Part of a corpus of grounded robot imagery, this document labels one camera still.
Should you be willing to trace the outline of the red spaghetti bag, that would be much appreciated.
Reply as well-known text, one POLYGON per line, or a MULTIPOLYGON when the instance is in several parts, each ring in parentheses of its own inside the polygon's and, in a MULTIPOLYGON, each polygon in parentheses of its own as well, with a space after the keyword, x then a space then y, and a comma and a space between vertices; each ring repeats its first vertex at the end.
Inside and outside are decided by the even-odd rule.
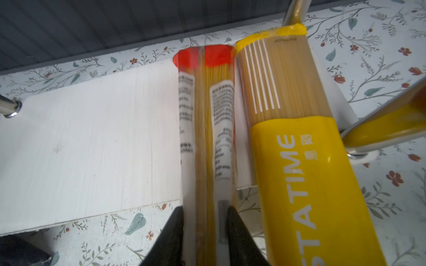
POLYGON ((177 53, 182 261, 228 266, 228 209, 236 202, 235 51, 230 45, 177 53))

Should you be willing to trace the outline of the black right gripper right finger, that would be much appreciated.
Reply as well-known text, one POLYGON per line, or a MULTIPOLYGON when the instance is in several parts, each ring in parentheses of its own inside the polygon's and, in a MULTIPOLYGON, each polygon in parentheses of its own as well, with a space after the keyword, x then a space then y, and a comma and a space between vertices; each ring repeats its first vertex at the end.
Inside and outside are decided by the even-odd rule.
POLYGON ((231 266, 269 266, 234 206, 227 211, 231 266))

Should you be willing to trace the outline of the yellow Pastatime spaghetti bag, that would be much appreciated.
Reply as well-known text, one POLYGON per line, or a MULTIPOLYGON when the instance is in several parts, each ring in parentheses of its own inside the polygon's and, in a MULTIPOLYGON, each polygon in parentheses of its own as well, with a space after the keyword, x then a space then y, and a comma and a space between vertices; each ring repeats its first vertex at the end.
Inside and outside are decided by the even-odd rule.
POLYGON ((383 266, 303 24, 236 43, 273 266, 383 266))

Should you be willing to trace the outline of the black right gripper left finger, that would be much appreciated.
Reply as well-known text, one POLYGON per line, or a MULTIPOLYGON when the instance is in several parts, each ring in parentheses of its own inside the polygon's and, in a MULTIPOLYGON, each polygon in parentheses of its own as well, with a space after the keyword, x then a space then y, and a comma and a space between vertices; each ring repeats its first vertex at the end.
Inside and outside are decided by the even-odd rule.
POLYGON ((173 210, 152 249, 141 266, 181 266, 184 235, 184 210, 173 210))

